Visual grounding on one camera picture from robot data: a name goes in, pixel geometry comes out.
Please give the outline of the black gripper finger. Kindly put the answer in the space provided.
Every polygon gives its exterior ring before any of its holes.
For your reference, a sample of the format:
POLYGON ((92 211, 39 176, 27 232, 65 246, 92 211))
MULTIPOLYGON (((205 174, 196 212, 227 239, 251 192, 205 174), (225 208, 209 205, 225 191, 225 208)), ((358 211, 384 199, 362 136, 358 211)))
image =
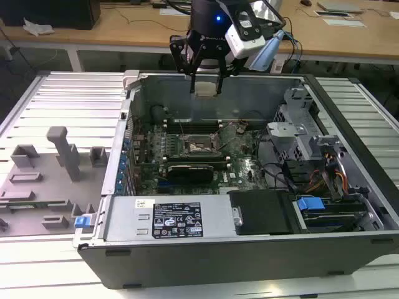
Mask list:
POLYGON ((222 58, 218 60, 219 72, 216 84, 216 93, 222 92, 223 80, 230 76, 237 76, 241 69, 241 60, 233 59, 230 64, 226 63, 226 59, 222 58))
POLYGON ((203 44, 183 36, 170 36, 170 51, 179 73, 191 77, 190 93, 195 92, 196 73, 203 60, 203 44))

